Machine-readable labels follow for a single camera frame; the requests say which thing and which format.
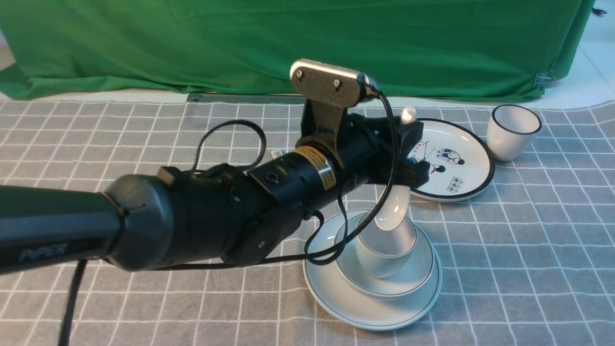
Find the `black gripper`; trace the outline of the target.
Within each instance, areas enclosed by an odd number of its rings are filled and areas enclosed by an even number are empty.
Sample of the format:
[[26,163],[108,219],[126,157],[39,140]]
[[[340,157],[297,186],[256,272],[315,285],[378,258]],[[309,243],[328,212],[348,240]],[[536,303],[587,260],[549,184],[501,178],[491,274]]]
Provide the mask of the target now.
[[[421,121],[395,123],[397,148],[412,150],[422,140]],[[349,113],[341,120],[337,136],[337,153],[341,158],[340,176],[344,187],[358,188],[364,184],[385,185],[389,181],[392,158],[392,136],[387,118],[367,117]],[[427,161],[400,161],[395,185],[417,189],[428,183],[431,164]]]

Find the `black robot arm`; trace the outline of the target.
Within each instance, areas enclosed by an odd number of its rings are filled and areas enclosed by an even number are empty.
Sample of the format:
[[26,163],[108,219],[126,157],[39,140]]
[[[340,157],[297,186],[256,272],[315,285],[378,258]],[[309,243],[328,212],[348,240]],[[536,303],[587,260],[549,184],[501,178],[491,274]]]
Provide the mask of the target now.
[[302,138],[258,167],[161,167],[99,192],[2,185],[1,273],[99,258],[128,272],[214,258],[225,268],[262,264],[338,197],[391,181],[389,121],[348,120],[336,152]]

